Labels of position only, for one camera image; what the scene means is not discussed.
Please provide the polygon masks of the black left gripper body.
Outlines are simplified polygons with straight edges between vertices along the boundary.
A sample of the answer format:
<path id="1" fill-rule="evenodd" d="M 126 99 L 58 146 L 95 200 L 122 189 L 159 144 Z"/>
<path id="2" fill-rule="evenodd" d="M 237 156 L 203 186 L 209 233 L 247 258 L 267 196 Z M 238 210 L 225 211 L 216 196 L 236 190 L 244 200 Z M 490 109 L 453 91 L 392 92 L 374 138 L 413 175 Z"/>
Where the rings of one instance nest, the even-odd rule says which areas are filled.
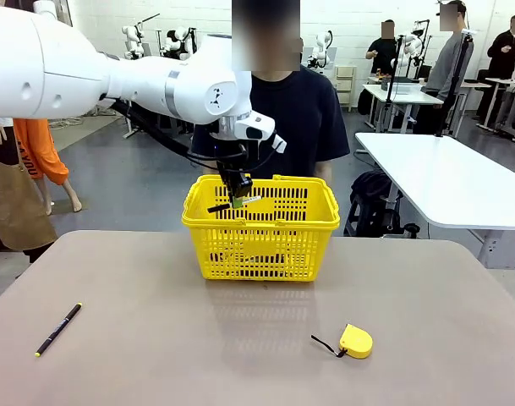
<path id="1" fill-rule="evenodd" d="M 239 161 L 217 161 L 218 172 L 228 186 L 251 186 L 250 176 L 240 167 Z"/>

